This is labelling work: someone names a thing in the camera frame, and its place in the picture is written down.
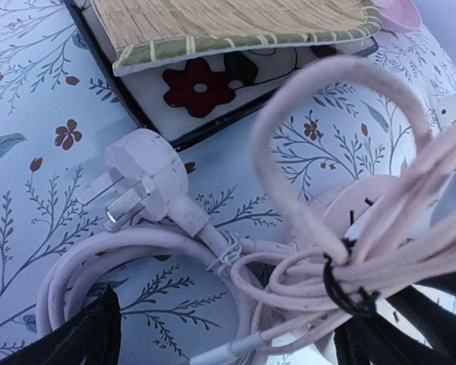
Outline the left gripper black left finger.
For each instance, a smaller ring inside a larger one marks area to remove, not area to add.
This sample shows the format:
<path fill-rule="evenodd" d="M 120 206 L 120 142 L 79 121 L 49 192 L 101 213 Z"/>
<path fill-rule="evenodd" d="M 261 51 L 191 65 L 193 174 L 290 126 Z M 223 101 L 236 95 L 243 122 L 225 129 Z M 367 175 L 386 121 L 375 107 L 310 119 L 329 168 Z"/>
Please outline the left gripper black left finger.
<path fill-rule="evenodd" d="M 108 285 L 92 303 L 53 332 L 0 360 L 1 365 L 116 365 L 121 346 L 121 314 Z"/>

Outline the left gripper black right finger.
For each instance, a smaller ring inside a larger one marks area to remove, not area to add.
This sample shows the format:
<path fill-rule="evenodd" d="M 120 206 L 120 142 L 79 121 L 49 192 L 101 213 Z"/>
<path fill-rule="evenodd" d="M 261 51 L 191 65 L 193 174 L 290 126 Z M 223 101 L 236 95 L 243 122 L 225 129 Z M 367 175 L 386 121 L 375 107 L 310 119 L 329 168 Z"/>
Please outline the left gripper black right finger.
<path fill-rule="evenodd" d="M 341 235 L 383 194 L 395 176 L 371 176 L 345 188 L 332 202 L 332 223 Z M 430 214 L 436 227 L 456 211 L 456 172 Z M 422 279 L 417 284 L 456 296 L 456 272 Z M 332 267 L 332 300 L 344 312 L 354 315 L 335 330 L 338 364 L 456 364 L 456 315 L 431 300 L 414 286 L 390 296 L 377 315 L 377 293 L 359 289 L 350 299 Z M 423 336 L 430 348 L 417 339 Z"/>

